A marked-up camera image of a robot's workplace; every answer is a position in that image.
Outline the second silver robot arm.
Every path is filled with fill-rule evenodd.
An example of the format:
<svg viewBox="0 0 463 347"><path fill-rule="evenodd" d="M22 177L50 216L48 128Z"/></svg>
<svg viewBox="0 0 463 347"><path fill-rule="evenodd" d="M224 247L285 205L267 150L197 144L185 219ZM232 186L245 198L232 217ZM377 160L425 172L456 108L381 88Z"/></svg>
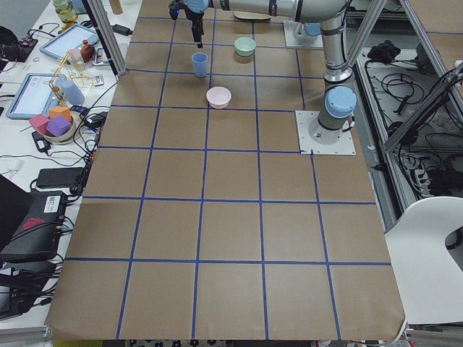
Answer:
<svg viewBox="0 0 463 347"><path fill-rule="evenodd" d="M309 135L322 145L332 145L338 142L342 132L348 131L343 126L357 105L357 96L350 86L352 68L344 47L344 15L348 6L348 1L336 0L171 1L169 14L176 20L179 11L185 12L199 48L203 46L203 15L208 8L288 17L297 23L292 35L299 42L320 38L325 59L326 91L324 107L310 124Z"/></svg>

